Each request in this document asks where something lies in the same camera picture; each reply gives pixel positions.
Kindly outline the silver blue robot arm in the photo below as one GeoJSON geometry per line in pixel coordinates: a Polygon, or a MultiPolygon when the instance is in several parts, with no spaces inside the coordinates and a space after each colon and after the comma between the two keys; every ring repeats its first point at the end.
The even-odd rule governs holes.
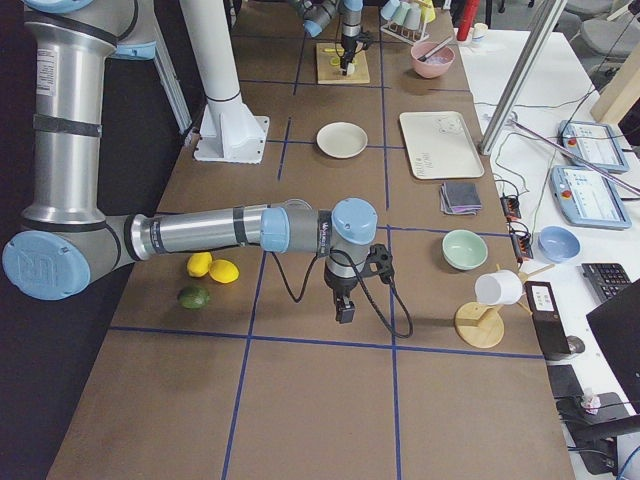
{"type": "MultiPolygon", "coordinates": [[[[350,292],[370,270],[375,209],[349,198],[332,210],[301,200],[148,218],[105,216],[97,207],[105,60],[148,60],[162,47],[154,1],[22,1],[37,41],[35,193],[24,230],[8,241],[2,266],[24,294],[60,300],[117,268],[154,255],[234,246],[312,252],[326,258],[324,279],[336,320],[351,322],[350,292]]],[[[342,14],[346,67],[360,41],[361,1],[292,1],[305,31],[316,35],[342,14]]],[[[206,107],[196,159],[257,164],[269,118],[242,99],[223,1],[179,1],[206,107]]]]}
{"type": "Polygon", "coordinates": [[[291,0],[288,4],[303,20],[305,32],[311,37],[317,37],[339,15],[341,17],[341,47],[343,53],[339,55],[339,68],[343,76],[354,72],[353,61],[357,47],[363,47],[366,41],[362,38],[361,17],[364,2],[360,0],[324,0],[319,4],[307,0],[291,0]]]}

